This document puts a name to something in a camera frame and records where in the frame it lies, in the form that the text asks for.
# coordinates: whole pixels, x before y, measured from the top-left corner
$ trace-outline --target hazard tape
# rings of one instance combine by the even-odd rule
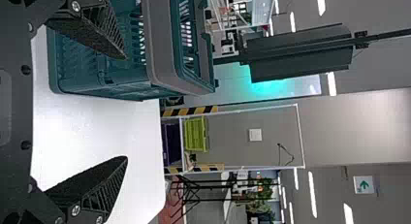
[[[218,107],[217,106],[205,106],[205,107],[184,108],[184,109],[177,109],[177,110],[166,110],[166,111],[161,111],[161,117],[203,114],[203,113],[211,113],[211,112],[218,112]]]
[[[224,171],[224,164],[198,164],[192,172],[194,173],[208,173]],[[167,167],[164,168],[164,174],[176,175],[183,173],[182,167]]]

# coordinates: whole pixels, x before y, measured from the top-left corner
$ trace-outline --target metal stand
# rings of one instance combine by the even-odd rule
[[[252,201],[259,201],[259,200],[269,200],[269,198],[203,199],[198,195],[200,190],[208,190],[208,189],[212,191],[213,189],[226,188],[232,191],[234,188],[234,184],[240,181],[248,181],[248,182],[263,181],[262,179],[258,179],[258,178],[227,179],[227,180],[223,180],[223,179],[222,180],[190,180],[184,176],[177,176],[177,177],[178,177],[178,181],[173,182],[173,184],[177,184],[177,187],[173,187],[173,184],[172,184],[172,188],[170,191],[172,192],[173,190],[177,190],[174,193],[178,194],[178,201],[172,206],[176,207],[181,202],[181,207],[170,216],[170,218],[174,218],[178,213],[180,213],[180,216],[178,217],[176,221],[173,222],[173,224],[175,224],[181,218],[187,215],[188,212],[193,210],[193,208],[196,207],[201,202],[227,202],[227,201],[252,202]],[[202,185],[202,183],[218,183],[218,185]],[[270,184],[265,184],[265,185],[278,185],[278,183],[270,183]],[[238,185],[238,187],[244,187],[244,186],[249,186],[249,185],[248,184]],[[179,189],[183,190],[182,195],[178,192]],[[190,206],[190,207],[186,211],[184,211],[184,206]]]

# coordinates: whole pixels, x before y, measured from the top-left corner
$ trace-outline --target white tabletop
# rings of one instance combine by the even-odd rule
[[[164,206],[165,181],[157,100],[126,102],[52,93],[46,29],[32,41],[32,176],[47,190],[117,155],[129,164],[108,223],[145,224]]]

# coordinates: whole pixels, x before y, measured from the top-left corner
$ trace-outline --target ceiling light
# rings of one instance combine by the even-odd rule
[[[336,96],[335,75],[333,72],[327,73],[327,80],[329,81],[329,92],[331,96]]]
[[[322,16],[323,13],[326,11],[326,0],[317,0],[317,3],[318,3],[318,14]]]
[[[290,203],[290,221],[291,221],[291,224],[294,224],[294,211],[293,211],[293,204],[292,203]]]
[[[290,23],[291,23],[291,31],[296,32],[296,20],[294,18],[294,12],[290,13]]]
[[[284,209],[281,209],[281,223],[285,223]]]
[[[284,208],[287,208],[287,196],[285,194],[285,187],[283,187],[283,203],[284,203]]]
[[[344,203],[345,224],[354,224],[353,209]]]
[[[278,15],[280,14],[280,8],[278,7],[278,0],[274,0],[275,5],[275,13]]]
[[[269,19],[269,33],[271,36],[274,36],[274,28],[272,26],[272,18]]]
[[[317,201],[315,200],[314,177],[311,172],[308,172],[309,194],[311,197],[312,215],[317,218]]]
[[[297,168],[294,168],[294,184],[296,185],[296,190],[299,190],[299,172]]]

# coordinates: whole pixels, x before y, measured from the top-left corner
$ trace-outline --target floor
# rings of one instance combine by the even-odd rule
[[[188,175],[187,178],[191,180],[211,180],[211,179],[221,179],[221,174],[201,174],[201,175]],[[227,191],[223,190],[203,190],[198,193],[201,198],[209,198],[209,199],[221,199],[225,198],[227,195]],[[177,214],[174,218],[171,218],[171,214],[174,213],[178,206],[173,207],[178,201],[178,197],[171,192],[167,197],[167,202],[163,210],[158,214],[158,216],[150,223],[150,224],[172,224],[176,221],[179,217]],[[232,215],[240,215],[238,214],[241,212],[241,208],[233,208],[229,212]],[[231,222],[227,222],[227,224],[241,224],[241,222],[235,222],[235,218],[231,218]],[[225,224],[225,217],[224,217],[224,209],[222,202],[202,202],[194,207],[187,215],[186,215],[186,224]],[[180,219],[175,224],[183,224],[183,219]]]

